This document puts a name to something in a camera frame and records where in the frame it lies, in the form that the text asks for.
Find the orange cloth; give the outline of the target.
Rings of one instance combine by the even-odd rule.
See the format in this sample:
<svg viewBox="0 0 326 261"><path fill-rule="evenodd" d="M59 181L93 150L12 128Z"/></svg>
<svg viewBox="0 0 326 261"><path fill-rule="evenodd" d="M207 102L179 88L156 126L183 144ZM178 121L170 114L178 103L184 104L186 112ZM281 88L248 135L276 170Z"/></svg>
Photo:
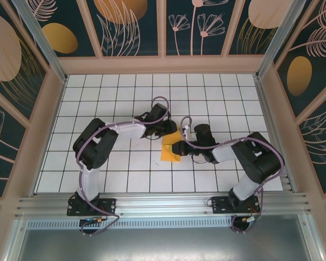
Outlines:
<svg viewBox="0 0 326 261"><path fill-rule="evenodd" d="M181 156L172 152L172 145L182 141L179 128L176 132L162 137L161 161L180 162Z"/></svg>

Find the grey metal sheet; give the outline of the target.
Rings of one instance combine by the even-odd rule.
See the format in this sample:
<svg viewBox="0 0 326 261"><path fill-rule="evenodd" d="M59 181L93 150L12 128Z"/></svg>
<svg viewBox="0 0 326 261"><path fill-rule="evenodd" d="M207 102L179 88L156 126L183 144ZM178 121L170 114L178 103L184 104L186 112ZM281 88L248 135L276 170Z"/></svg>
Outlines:
<svg viewBox="0 0 326 261"><path fill-rule="evenodd" d="M300 235L280 239L228 228L28 231L18 261L311 261Z"/></svg>

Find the aluminium mounting rail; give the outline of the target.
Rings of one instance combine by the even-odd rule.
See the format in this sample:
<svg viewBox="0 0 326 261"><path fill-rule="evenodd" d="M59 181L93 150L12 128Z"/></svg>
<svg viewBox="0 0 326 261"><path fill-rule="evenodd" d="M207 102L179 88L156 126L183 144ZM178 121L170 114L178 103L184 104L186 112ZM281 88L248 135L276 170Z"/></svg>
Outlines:
<svg viewBox="0 0 326 261"><path fill-rule="evenodd" d="M227 196L226 192L102 193L116 199L115 213L123 218L165 218L210 216L209 199ZM69 193L43 193L18 201L15 217L22 219L66 218ZM304 193L265 192L264 215L308 214L312 207Z"/></svg>

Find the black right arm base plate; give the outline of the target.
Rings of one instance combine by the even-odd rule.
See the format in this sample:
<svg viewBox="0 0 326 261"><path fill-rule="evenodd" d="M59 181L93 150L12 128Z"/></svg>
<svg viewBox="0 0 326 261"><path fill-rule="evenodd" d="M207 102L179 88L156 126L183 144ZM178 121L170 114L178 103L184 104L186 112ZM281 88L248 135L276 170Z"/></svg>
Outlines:
<svg viewBox="0 0 326 261"><path fill-rule="evenodd" d="M257 196L251 196L241 201L237 207L233 207L227 196L215 196L211 198L211 207L214 214L250 214L260 212L260 202Z"/></svg>

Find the aluminium side rail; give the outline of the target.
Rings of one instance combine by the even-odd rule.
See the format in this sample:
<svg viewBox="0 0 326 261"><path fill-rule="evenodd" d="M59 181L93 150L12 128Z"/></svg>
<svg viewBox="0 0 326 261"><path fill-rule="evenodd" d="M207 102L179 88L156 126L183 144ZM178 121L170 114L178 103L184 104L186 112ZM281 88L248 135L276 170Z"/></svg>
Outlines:
<svg viewBox="0 0 326 261"><path fill-rule="evenodd" d="M266 127L269 135L269 139L271 144L281 153L285 160L284 171L280 176L281 183L283 185L284 192L297 192L296 185L294 183L294 179L292 177L292 171L289 166L289 161L286 159L286 152L284 149L284 144L281 140L277 125L274 120L274 115L269 106L269 102L267 96L265 94L265 90L262 86L262 83L257 78L254 78L254 84L256 87L256 91L258 93L261 109L264 115L264 119L266 122Z"/></svg>

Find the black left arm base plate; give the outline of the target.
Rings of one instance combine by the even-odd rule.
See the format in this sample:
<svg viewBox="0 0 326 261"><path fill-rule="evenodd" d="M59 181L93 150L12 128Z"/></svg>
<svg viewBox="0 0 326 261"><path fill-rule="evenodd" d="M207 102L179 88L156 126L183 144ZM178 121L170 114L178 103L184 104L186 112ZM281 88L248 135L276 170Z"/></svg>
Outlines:
<svg viewBox="0 0 326 261"><path fill-rule="evenodd" d="M116 199L114 198L95 198L90 202L102 211L115 213ZM82 198L68 200L67 216L100 216L101 214L101 212L89 206Z"/></svg>

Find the aluminium frame post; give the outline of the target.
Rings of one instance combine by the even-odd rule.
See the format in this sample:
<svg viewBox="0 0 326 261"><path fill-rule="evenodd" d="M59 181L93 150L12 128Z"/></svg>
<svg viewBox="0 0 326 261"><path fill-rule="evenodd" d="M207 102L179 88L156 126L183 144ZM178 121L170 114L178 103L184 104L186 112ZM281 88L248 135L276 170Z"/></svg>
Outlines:
<svg viewBox="0 0 326 261"><path fill-rule="evenodd" d="M25 2L25 0L12 0L12 3L15 6L17 12L21 15L29 31L32 33L32 36L35 38L37 44L40 46L44 56L47 58L50 66L56 73L57 77L64 84L66 82L67 74L62 68L57 55L55 54L47 38L45 37L45 34L43 33L38 21L35 19L33 13L30 11L30 7Z"/></svg>
<svg viewBox="0 0 326 261"><path fill-rule="evenodd" d="M254 74L254 80L260 81L271 66L275 56L292 30L297 18L305 6L306 0L292 0L280 26L278 27L268 49Z"/></svg>

